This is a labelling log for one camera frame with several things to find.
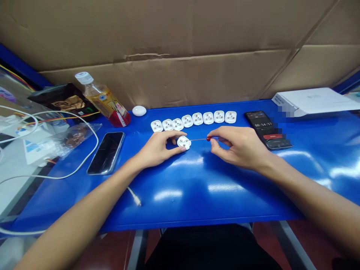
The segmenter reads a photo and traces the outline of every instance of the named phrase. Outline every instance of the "plastic bag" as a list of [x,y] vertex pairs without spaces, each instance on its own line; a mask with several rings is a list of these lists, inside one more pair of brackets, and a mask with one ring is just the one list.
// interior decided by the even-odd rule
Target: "plastic bag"
[[[102,124],[89,124],[91,128],[97,132]],[[44,138],[37,145],[43,149],[52,150],[49,158],[53,159],[57,156],[65,159],[70,152],[80,145],[83,141],[93,135],[93,132],[85,123],[80,123],[68,128],[66,131]]]

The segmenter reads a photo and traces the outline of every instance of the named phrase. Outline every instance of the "cardboard box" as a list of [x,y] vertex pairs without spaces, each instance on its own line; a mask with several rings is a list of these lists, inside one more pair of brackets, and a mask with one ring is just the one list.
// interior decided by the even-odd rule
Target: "cardboard box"
[[0,1],[0,37],[53,83],[88,71],[127,109],[158,108],[333,86],[360,66],[359,10],[358,0]]

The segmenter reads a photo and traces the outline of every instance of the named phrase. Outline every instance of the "white cable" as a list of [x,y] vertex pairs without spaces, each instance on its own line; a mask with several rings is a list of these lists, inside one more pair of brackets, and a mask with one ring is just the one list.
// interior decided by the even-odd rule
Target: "white cable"
[[132,197],[134,198],[134,201],[136,203],[137,206],[141,206],[141,201],[140,199],[133,193],[133,191],[131,190],[131,188],[127,187],[127,189],[130,191]]
[[[76,172],[81,168],[81,166],[85,163],[85,161],[89,158],[89,156],[91,156],[91,154],[96,150],[96,148],[97,148],[98,145],[99,145],[99,137],[96,135],[95,131],[92,129],[92,127],[89,125],[89,123],[86,122],[83,118],[79,117],[78,115],[73,114],[72,112],[65,112],[65,111],[46,111],[46,112],[38,112],[38,113],[35,113],[35,114],[31,115],[31,114],[28,114],[28,113],[25,113],[25,112],[22,112],[22,111],[18,111],[18,110],[16,110],[16,109],[12,109],[12,108],[9,108],[9,107],[6,107],[6,106],[1,106],[1,105],[0,105],[0,107],[6,108],[6,109],[10,109],[10,110],[13,110],[13,111],[17,111],[18,113],[22,113],[22,114],[25,114],[25,115],[28,115],[28,116],[32,117],[32,118],[35,120],[35,123],[36,123],[36,124],[35,124],[35,127],[33,128],[33,130],[32,130],[30,133],[34,132],[34,131],[36,130],[37,126],[38,126],[38,120],[37,120],[36,117],[34,117],[34,116],[39,115],[39,114],[44,114],[44,113],[67,113],[67,114],[74,115],[74,116],[76,116],[77,118],[80,118],[80,119],[89,127],[89,129],[94,133],[94,136],[95,136],[95,138],[96,138],[96,145],[95,145],[94,149],[86,156],[86,158],[81,162],[81,164],[77,167],[77,169],[76,169],[74,172],[72,172],[72,173],[70,173],[70,174],[68,174],[68,175],[66,175],[66,176],[63,176],[63,177],[50,177],[50,176],[44,176],[44,175],[19,175],[19,176],[14,176],[14,177],[5,179],[4,181],[1,181],[0,184],[6,182],[6,181],[8,181],[8,180],[11,180],[11,179],[14,179],[14,178],[18,178],[18,177],[40,177],[40,178],[48,178],[48,179],[64,179],[64,178],[67,178],[67,177],[69,177],[69,176],[72,176],[74,173],[76,173]],[[16,138],[13,138],[13,139],[11,139],[11,140],[19,139],[19,138],[21,138],[21,137],[23,137],[23,136],[16,137]],[[140,199],[133,193],[133,191],[131,190],[131,188],[127,187],[127,189],[130,191],[130,193],[131,193],[131,195],[132,195],[132,197],[133,197],[136,205],[137,205],[137,206],[141,206],[141,201],[140,201]],[[13,236],[29,236],[29,235],[35,235],[35,234],[42,234],[42,233],[44,233],[44,232],[45,232],[45,230],[44,230],[44,231],[34,231],[34,232],[14,232],[14,231],[5,230],[5,229],[3,229],[3,228],[0,227],[0,233],[2,233],[2,234],[8,234],[8,235],[13,235]]]
[[4,158],[4,150],[0,147],[0,163]]
[[[80,118],[88,127],[89,129],[94,133],[94,136],[96,138],[96,145],[94,147],[94,149],[86,156],[86,158],[80,163],[80,165],[77,167],[77,169],[75,171],[73,171],[72,173],[66,175],[66,176],[62,176],[62,177],[51,177],[51,176],[44,176],[44,175],[18,175],[18,176],[14,176],[14,177],[11,177],[11,178],[8,178],[8,179],[5,179],[4,181],[1,181],[0,184],[6,182],[6,181],[9,181],[11,179],[14,179],[14,178],[19,178],[19,177],[40,177],[40,178],[47,178],[47,179],[64,179],[64,178],[67,178],[69,176],[72,176],[74,173],[76,173],[80,168],[81,166],[85,163],[85,161],[89,158],[89,156],[91,156],[91,154],[96,150],[96,148],[98,147],[99,145],[99,138],[98,136],[96,135],[95,131],[93,130],[93,128],[89,125],[88,122],[86,122],[83,118],[77,116],[76,114],[73,114],[72,112],[65,112],[65,111],[51,111],[51,112],[55,112],[55,113],[67,113],[67,114],[71,114],[71,115],[74,115],[78,118]],[[33,114],[32,116],[36,116],[36,115],[39,115],[39,114],[44,114],[44,113],[49,113],[48,111],[46,112],[38,112],[38,113],[35,113]]]
[[19,139],[19,138],[22,138],[22,137],[25,137],[27,135],[30,135],[31,133],[33,133],[37,128],[38,128],[38,125],[39,125],[39,121],[36,119],[36,117],[34,117],[34,115],[31,115],[31,114],[28,114],[27,112],[23,112],[23,111],[19,111],[19,110],[16,110],[16,109],[13,109],[13,108],[9,108],[9,107],[6,107],[6,106],[2,106],[0,105],[0,108],[5,108],[5,109],[9,109],[9,110],[12,110],[12,111],[16,111],[18,113],[22,113],[22,114],[25,114],[27,116],[30,116],[32,119],[34,119],[34,122],[35,122],[35,126],[32,128],[32,130],[28,133],[28,134],[25,134],[25,135],[22,135],[22,136],[19,136],[19,137],[14,137],[14,138],[11,138],[11,139],[6,139],[4,141],[0,141],[0,143],[6,143],[6,142],[9,142],[9,141],[13,141],[13,140],[16,140],[16,139]]

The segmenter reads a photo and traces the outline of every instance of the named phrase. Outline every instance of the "phone screen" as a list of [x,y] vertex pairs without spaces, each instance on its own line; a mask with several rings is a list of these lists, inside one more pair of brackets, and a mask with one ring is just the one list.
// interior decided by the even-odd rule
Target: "phone screen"
[[106,133],[87,169],[87,173],[90,175],[111,173],[114,169],[124,137],[125,134],[123,132]]
[[286,135],[274,128],[274,124],[263,111],[247,112],[245,117],[268,149],[277,150],[292,147],[290,141],[286,139]]

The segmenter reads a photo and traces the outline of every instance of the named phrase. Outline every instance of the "blue tabletop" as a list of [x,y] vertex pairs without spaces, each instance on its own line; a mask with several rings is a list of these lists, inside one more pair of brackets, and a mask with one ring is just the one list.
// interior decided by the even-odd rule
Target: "blue tabletop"
[[[360,204],[360,119],[339,112],[317,119],[285,118],[271,100],[236,102],[148,110],[142,117],[132,115],[125,128],[113,128],[104,118],[97,132],[123,131],[126,134],[115,168],[135,155],[152,135],[154,120],[181,118],[186,114],[236,111],[235,124],[211,124],[185,128],[188,138],[206,138],[221,126],[249,126],[243,114],[263,110],[288,135],[292,148],[276,151],[289,164],[314,181],[356,204]],[[95,144],[94,136],[60,160],[50,176],[73,172]],[[211,154],[210,143],[192,142],[191,148],[160,166],[149,168],[130,187],[140,198],[137,207],[128,191],[121,196],[101,231],[212,225],[301,218],[294,204],[268,179],[236,168]],[[89,176],[92,157],[73,176],[46,179],[16,221],[7,226],[14,231],[47,229],[65,211],[109,176]]]

